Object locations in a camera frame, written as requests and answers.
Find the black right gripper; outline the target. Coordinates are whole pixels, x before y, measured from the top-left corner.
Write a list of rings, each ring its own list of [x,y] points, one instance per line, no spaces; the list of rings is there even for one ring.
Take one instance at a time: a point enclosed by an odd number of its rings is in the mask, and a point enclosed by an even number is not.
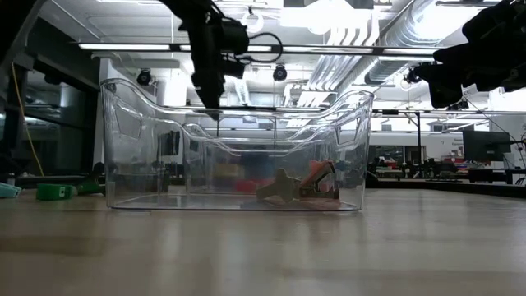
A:
[[[475,85],[480,91],[526,87],[526,42],[465,43],[439,49],[433,58],[439,64],[422,64],[413,71],[427,82],[434,109],[460,101],[462,86]]]

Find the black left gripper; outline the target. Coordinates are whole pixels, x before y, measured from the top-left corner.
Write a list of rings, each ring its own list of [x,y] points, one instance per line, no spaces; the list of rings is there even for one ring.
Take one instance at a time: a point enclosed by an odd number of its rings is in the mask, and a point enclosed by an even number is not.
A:
[[[212,8],[189,7],[181,14],[181,19],[182,28],[188,33],[191,45],[191,60],[194,65],[191,79],[205,106],[201,113],[218,120],[220,96],[224,91],[206,87],[216,87],[221,81],[220,54],[215,44],[220,15]]]

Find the orange and grey toy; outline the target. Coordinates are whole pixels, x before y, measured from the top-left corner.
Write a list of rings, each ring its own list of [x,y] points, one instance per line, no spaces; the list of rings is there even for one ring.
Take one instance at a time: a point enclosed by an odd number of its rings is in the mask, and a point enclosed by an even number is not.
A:
[[[312,160],[310,173],[299,184],[299,197],[327,199],[325,193],[332,186],[337,186],[335,175],[335,167],[331,160]]]

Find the dark stapler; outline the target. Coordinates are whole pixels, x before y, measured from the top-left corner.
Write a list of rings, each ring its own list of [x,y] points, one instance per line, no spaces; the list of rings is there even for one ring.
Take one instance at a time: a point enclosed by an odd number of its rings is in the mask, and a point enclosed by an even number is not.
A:
[[[104,176],[105,166],[98,162],[93,166],[93,169],[85,176],[76,186],[76,194],[78,196],[103,194],[105,195],[105,185],[99,182],[99,179]]]

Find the green block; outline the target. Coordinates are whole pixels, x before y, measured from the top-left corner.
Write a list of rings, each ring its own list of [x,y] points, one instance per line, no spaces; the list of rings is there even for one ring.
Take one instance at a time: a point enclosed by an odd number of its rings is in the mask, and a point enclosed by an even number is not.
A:
[[[73,197],[72,185],[40,183],[37,186],[36,199],[38,201],[61,201]]]

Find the red tape roll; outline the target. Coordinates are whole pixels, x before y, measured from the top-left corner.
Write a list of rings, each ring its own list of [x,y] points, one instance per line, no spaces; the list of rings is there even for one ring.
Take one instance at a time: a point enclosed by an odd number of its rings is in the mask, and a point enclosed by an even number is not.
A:
[[[265,186],[270,182],[270,178],[244,178],[235,182],[234,189],[236,192],[244,194],[255,194],[259,187]]]

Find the black computer monitor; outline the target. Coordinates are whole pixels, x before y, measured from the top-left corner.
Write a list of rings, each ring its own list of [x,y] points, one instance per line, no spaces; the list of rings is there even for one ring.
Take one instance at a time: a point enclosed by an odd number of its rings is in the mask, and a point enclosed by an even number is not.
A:
[[[506,132],[463,131],[464,159],[503,161],[510,153],[510,135]]]

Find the cluttered background workbench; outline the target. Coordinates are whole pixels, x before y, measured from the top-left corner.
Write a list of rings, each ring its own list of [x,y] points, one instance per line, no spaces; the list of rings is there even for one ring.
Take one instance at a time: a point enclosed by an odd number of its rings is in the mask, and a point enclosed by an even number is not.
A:
[[[433,158],[424,160],[420,164],[418,160],[387,160],[381,156],[371,162],[368,169],[378,178],[461,179],[468,177],[466,164]]]

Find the long black workbench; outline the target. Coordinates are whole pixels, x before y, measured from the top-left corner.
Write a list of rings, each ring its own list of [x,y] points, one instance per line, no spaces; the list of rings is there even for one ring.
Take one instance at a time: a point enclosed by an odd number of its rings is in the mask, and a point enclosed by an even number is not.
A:
[[[428,181],[366,181],[366,188],[413,189],[460,192],[494,197],[526,199],[526,187],[491,183],[449,183]]]

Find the large clear plastic bin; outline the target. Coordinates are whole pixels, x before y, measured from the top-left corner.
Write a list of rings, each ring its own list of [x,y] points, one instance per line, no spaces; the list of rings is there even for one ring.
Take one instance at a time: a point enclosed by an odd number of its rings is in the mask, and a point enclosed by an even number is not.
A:
[[[225,107],[219,119],[201,113],[204,107],[167,107],[122,79],[102,83],[104,164],[108,205],[139,210],[360,210],[365,195],[371,112],[374,96],[362,90],[340,95],[325,109]],[[331,160],[339,199],[300,198],[284,203],[254,195],[191,193],[184,161],[186,123],[202,127],[299,129],[334,127],[339,131],[338,156]],[[178,155],[161,156],[159,135],[180,131]]]

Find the silver ventilation ducts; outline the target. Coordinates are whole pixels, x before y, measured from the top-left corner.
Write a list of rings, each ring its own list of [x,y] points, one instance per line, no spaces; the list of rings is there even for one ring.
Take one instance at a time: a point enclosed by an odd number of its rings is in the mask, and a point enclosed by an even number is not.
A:
[[[408,0],[385,28],[375,12],[355,9],[330,30],[330,45],[435,47],[473,16],[461,7],[440,6],[442,0]],[[307,83],[312,90],[336,90],[358,81],[378,86],[412,61],[409,58],[323,55]]]

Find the overhead light bar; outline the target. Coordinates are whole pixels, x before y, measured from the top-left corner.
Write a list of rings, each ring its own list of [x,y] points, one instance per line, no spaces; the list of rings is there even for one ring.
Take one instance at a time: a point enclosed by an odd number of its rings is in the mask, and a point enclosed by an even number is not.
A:
[[[90,51],[114,52],[190,52],[190,44],[78,44],[80,49]],[[439,48],[429,47],[380,47],[380,46],[316,46],[261,44],[249,45],[248,53],[284,54],[333,54],[333,55],[372,55],[372,56],[431,56]]]

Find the black metal frame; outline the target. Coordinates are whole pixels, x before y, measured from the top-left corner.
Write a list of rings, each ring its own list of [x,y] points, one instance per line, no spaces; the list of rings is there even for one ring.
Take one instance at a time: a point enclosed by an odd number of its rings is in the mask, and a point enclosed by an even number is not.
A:
[[[441,159],[463,149],[466,127],[488,129],[488,120],[474,111],[380,110],[371,116],[373,146],[413,146],[425,158]]]

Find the black wall box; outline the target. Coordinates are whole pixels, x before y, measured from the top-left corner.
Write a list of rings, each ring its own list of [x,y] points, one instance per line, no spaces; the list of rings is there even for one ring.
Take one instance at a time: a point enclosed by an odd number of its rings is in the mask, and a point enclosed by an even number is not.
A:
[[[180,131],[170,131],[159,135],[159,153],[161,156],[178,155],[181,140]]]

